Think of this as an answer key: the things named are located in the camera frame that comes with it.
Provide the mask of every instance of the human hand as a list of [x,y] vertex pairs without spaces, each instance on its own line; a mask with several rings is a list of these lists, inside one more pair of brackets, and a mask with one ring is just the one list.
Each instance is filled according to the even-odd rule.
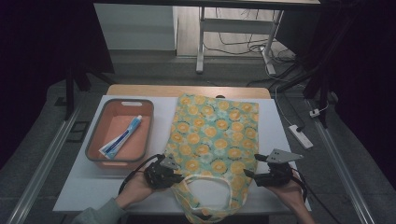
[[122,193],[116,198],[116,203],[124,209],[131,203],[138,203],[145,200],[154,192],[146,181],[143,173],[137,172],[134,177],[128,181]]
[[[293,171],[294,177],[300,179]],[[302,189],[299,184],[291,180],[288,184],[280,187],[267,187],[285,204],[299,219],[299,223],[315,223],[311,214],[305,207]]]

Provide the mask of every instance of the white device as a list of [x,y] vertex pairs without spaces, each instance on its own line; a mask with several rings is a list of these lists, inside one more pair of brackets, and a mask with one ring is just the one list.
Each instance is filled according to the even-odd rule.
[[291,125],[289,126],[289,130],[291,133],[297,138],[297,140],[303,145],[305,149],[309,149],[313,146],[311,141],[305,136],[303,132],[297,132],[297,125]]

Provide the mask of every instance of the floor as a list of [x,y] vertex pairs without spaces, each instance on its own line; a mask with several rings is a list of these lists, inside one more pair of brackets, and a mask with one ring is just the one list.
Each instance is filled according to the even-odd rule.
[[[179,32],[180,39],[183,35],[187,36],[188,34]],[[212,39],[219,37],[218,34],[212,35],[213,37],[210,37]],[[212,44],[210,38],[206,42],[207,45],[213,46],[213,48],[221,47],[219,42]],[[238,38],[240,39],[227,39],[227,41],[246,40],[244,35]],[[244,49],[246,49],[246,45],[241,49],[234,50],[242,51]],[[125,51],[112,51],[111,56],[116,74],[110,76],[119,83],[146,85],[246,87],[250,81],[260,80],[260,82],[252,83],[251,86],[267,89],[273,86],[271,89],[274,90],[276,85],[282,83],[280,81],[273,85],[277,80],[269,78],[265,74],[263,61],[255,54],[245,58],[225,57],[225,54],[221,54],[222,57],[207,57],[204,74],[197,76],[194,70],[195,60],[191,57],[194,55],[194,47],[190,47],[190,49],[185,47],[184,50],[184,53],[181,53],[182,47],[180,45],[179,57],[150,53],[132,55]],[[209,56],[210,53],[212,52],[207,50],[205,55]],[[276,71],[280,74],[289,66],[289,63],[276,64]],[[298,73],[299,71],[294,71],[293,74],[296,76]],[[89,78],[92,82],[90,91],[80,92],[76,89],[78,99],[82,95],[87,98],[76,118],[76,123],[86,122],[85,125],[89,125],[101,96],[106,93],[108,88],[108,85],[102,80],[91,75],[89,75]],[[62,104],[64,91],[64,82],[57,83],[49,88],[47,103],[43,107],[40,117],[21,142],[13,158],[0,172],[0,223],[6,223],[8,220],[35,173],[35,169],[50,147],[52,139],[64,122],[65,110],[64,104]],[[279,113],[284,115],[281,116],[281,119],[291,150],[304,155],[304,160],[298,161],[297,166],[305,175],[310,187],[341,223],[364,223],[356,212],[353,197],[346,190],[345,183],[337,172],[337,166],[334,165],[330,156],[331,152],[320,135],[317,121],[311,119],[308,115],[312,108],[302,96],[302,88],[296,86],[288,90],[286,94],[272,94],[272,98],[278,102],[279,108],[281,108]],[[315,99],[309,101],[309,103],[313,106],[316,105]],[[338,118],[333,110],[335,104],[335,101],[331,101],[327,109],[328,131],[331,133],[363,200],[368,205],[370,214],[375,221],[373,223],[394,223],[394,220],[396,220],[396,210],[394,208],[396,191],[382,175],[364,146],[344,122]],[[288,131],[290,123],[304,126],[303,132],[314,144],[313,149],[305,150],[302,148]],[[62,149],[55,163],[53,163],[46,181],[40,188],[24,223],[71,222],[74,214],[53,213],[52,207],[80,150],[83,137],[84,132],[79,132],[77,126],[66,135]],[[335,223],[312,193],[309,194],[308,201],[312,206],[312,214],[318,223]],[[269,221],[270,223],[296,222],[292,214],[273,215],[269,217]]]

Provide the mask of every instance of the wall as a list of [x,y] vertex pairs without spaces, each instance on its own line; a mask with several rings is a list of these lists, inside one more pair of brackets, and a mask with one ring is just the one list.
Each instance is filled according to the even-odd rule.
[[108,49],[177,48],[175,7],[94,4]]

